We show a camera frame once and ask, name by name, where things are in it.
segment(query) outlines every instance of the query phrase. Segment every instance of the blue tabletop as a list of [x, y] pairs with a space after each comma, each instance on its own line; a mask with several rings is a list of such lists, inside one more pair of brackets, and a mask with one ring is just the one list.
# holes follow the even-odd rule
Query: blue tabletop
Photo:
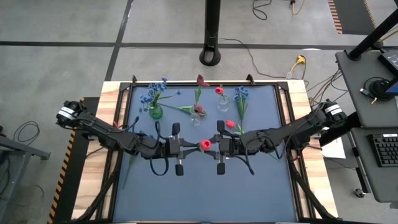
[[[167, 96], [181, 90], [182, 94], [162, 102], [172, 106], [188, 106], [195, 103], [196, 87], [169, 87]], [[243, 128], [278, 128], [281, 126], [273, 86], [250, 86], [248, 108]], [[216, 121], [231, 119], [239, 121], [238, 110], [232, 100], [234, 87], [225, 86], [231, 104], [227, 113], [217, 110], [218, 96], [213, 87], [203, 88], [199, 104], [208, 115], [201, 119], [201, 125], [194, 128], [190, 115], [163, 107], [164, 115], [159, 120], [161, 134], [170, 136], [173, 123], [180, 123], [180, 137], [189, 142], [209, 139], [216, 133]], [[142, 112], [139, 114], [140, 95], [146, 95], [147, 88], [133, 90], [130, 125], [136, 116], [136, 132], [144, 131], [156, 137], [155, 121]], [[211, 150], [217, 151], [214, 144]], [[185, 160], [184, 176], [176, 176], [175, 159], [169, 159], [169, 172], [158, 177], [149, 167], [149, 161], [138, 157], [130, 168], [129, 155], [124, 153], [119, 178], [114, 222], [128, 221], [195, 221], [195, 222], [294, 222], [296, 221], [294, 199], [291, 190], [286, 158], [279, 161], [268, 154], [258, 153], [250, 157], [255, 175], [237, 159], [226, 160], [225, 175], [216, 174], [217, 161], [212, 157], [194, 152]], [[158, 173], [164, 171], [164, 160], [154, 160]]]

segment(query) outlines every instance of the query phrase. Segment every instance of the red tulip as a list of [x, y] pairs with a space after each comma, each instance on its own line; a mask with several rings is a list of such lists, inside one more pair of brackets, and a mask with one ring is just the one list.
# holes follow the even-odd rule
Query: red tulip
[[211, 142], [209, 140], [203, 140], [200, 142], [200, 149], [203, 151], [209, 151], [211, 147]]
[[201, 113], [203, 112], [203, 106], [202, 105], [195, 105], [195, 112], [196, 113]]
[[216, 87], [216, 93], [222, 95], [224, 93], [224, 89], [222, 87]]
[[226, 120], [226, 125], [227, 125], [227, 127], [231, 128], [231, 129], [235, 128], [235, 123], [231, 120]]
[[200, 85], [200, 86], [202, 86], [202, 87], [208, 87], [208, 86], [210, 86], [209, 83], [205, 83], [205, 79], [203, 78], [202, 75], [198, 75], [197, 84]]

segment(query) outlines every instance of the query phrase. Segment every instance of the keyboard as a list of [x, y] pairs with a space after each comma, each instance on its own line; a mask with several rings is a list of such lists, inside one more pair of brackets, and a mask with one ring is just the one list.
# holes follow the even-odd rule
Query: keyboard
[[398, 134], [370, 134], [368, 140], [379, 167], [398, 167]]

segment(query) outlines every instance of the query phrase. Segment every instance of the concrete floor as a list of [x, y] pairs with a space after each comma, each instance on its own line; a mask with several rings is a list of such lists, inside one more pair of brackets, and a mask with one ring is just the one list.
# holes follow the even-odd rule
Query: concrete floor
[[[127, 0], [0, 0], [0, 41], [114, 42]], [[393, 0], [368, 0], [376, 23], [383, 21], [396, 5]], [[204, 0], [135, 0], [123, 42], [201, 43], [204, 29]], [[273, 0], [265, 7], [269, 19], [252, 15], [250, 0], [222, 1], [220, 37], [247, 44], [356, 45], [362, 35], [338, 35], [326, 0], [307, 0], [302, 12], [291, 16], [289, 2]], [[398, 45], [398, 35], [387, 41]], [[12, 135], [28, 120], [38, 122], [41, 133], [32, 144], [52, 152], [49, 161], [33, 158], [15, 201], [43, 201], [34, 206], [10, 204], [8, 223], [43, 223], [49, 216], [55, 185], [65, 154], [69, 131], [55, 125], [55, 115], [65, 100], [99, 96], [113, 48], [97, 47], [11, 47], [0, 46], [0, 124]], [[307, 58], [305, 79], [310, 86], [337, 70], [334, 50], [251, 50], [259, 70], [284, 76], [298, 54]], [[191, 80], [202, 74], [209, 80], [267, 79], [255, 72], [246, 49], [221, 49], [222, 61], [205, 67], [198, 61], [200, 49], [122, 48], [112, 80]], [[303, 68], [297, 67], [294, 77]], [[336, 86], [345, 88], [343, 79]], [[317, 88], [308, 92], [312, 96]], [[323, 99], [335, 99], [340, 91], [330, 89]], [[354, 111], [349, 95], [338, 100], [348, 113]], [[377, 203], [371, 194], [356, 198], [356, 173], [349, 169], [328, 171], [341, 218], [362, 222], [396, 224], [398, 210]]]

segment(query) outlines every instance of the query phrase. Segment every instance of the glass vase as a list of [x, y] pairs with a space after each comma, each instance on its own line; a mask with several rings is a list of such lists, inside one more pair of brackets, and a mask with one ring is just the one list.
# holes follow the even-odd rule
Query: glass vase
[[218, 99], [217, 109], [222, 112], [226, 113], [229, 109], [229, 98], [227, 95], [221, 96]]
[[152, 109], [149, 109], [149, 116], [152, 119], [160, 119], [163, 117], [163, 108], [156, 104]]
[[191, 122], [193, 127], [197, 127], [200, 125], [200, 115], [195, 112], [195, 107], [191, 107]]

